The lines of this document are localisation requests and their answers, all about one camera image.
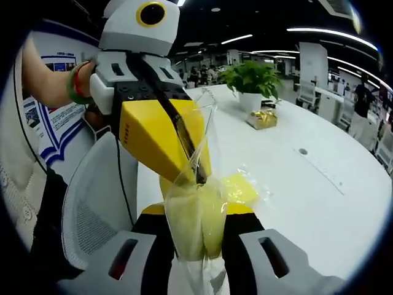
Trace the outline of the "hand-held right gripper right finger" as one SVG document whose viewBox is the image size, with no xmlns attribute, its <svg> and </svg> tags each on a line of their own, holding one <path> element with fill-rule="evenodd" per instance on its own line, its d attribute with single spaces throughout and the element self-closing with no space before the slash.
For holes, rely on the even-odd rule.
<svg viewBox="0 0 393 295">
<path fill-rule="evenodd" d="M 339 294 L 345 286 L 312 268 L 305 251 L 265 229 L 243 204 L 228 205 L 222 255 L 230 294 Z"/>
</svg>

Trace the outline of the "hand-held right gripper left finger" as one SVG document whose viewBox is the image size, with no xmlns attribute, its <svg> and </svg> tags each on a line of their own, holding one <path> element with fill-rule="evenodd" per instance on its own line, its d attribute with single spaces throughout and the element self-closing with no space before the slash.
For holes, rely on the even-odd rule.
<svg viewBox="0 0 393 295">
<path fill-rule="evenodd" d="M 167 294 L 174 243 L 162 203 L 145 208 L 132 231 L 119 232 L 89 259 L 63 294 Z"/>
</svg>

